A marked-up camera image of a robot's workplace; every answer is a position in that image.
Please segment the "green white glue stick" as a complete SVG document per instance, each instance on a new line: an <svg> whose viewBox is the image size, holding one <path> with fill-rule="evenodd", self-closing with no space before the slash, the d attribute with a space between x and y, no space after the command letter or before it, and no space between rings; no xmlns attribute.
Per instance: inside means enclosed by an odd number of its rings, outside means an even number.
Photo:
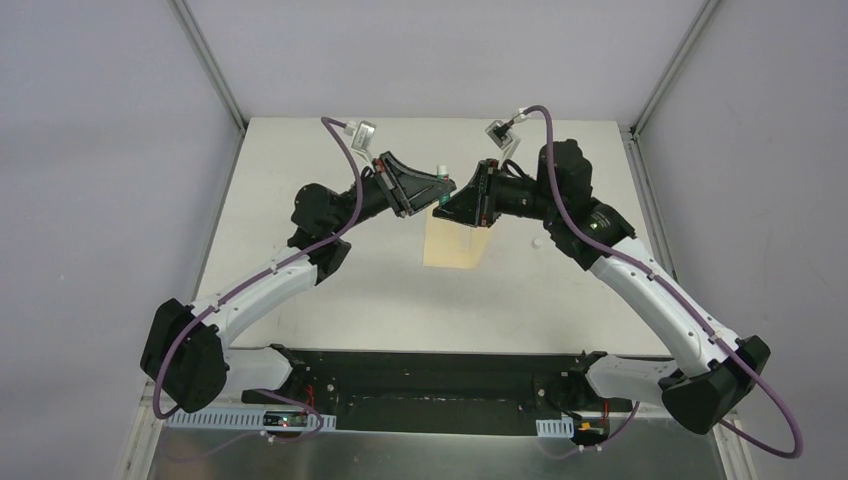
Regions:
<svg viewBox="0 0 848 480"><path fill-rule="evenodd" d="M437 166L436 176L439 178L444 187L438 199L438 205L442 206L450 200L451 194L455 189L455 183L451 180L448 167L444 164L439 164Z"/></svg>

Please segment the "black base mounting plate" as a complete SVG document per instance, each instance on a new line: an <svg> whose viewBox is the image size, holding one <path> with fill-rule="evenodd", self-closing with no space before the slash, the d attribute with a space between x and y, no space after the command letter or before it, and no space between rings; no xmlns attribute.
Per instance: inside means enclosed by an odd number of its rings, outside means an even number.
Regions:
<svg viewBox="0 0 848 480"><path fill-rule="evenodd" d="M247 390L241 401L302 401L345 431L533 436L539 420L626 415L633 407L569 379L582 354L284 353L295 363L284 385L271 397Z"/></svg>

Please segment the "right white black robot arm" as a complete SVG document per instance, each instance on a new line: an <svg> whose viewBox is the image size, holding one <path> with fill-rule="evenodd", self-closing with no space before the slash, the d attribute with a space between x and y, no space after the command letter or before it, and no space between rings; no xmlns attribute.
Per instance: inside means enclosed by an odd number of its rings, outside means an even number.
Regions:
<svg viewBox="0 0 848 480"><path fill-rule="evenodd" d="M697 305L686 309L691 298L668 291L672 278L634 228L593 196L592 172L573 139L541 149L534 178L483 160L434 215L482 228L502 215L541 221L556 248L615 291L672 356L661 362L585 354L566 371L564 394L552 405L576 412L627 399L662 406L687 430L705 434L753 389L747 372L762 372L770 349L756 335L739 337Z"/></svg>

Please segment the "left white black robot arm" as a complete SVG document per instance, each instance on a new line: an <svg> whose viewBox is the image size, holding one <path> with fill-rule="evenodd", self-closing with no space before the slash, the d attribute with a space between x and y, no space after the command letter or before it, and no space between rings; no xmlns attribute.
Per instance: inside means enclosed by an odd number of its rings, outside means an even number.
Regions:
<svg viewBox="0 0 848 480"><path fill-rule="evenodd" d="M303 186L294 199L294 234L274 257L223 291L156 310L140 367L177 410L197 412L227 391L267 390L281 404L297 402L305 378L278 347L231 346L248 327L295 295L333 275L351 250L343 240L353 226L390 210L406 218L456 188L446 176L412 169L391 153L373 159L354 184L338 193Z"/></svg>

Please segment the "cream paper envelope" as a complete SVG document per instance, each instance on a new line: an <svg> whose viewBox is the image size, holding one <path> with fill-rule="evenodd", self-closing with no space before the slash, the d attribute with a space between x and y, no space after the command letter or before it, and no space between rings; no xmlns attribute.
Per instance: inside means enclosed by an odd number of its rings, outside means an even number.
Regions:
<svg viewBox="0 0 848 480"><path fill-rule="evenodd" d="M435 206L427 210L422 265L463 270L477 268L492 231L436 218L434 210Z"/></svg>

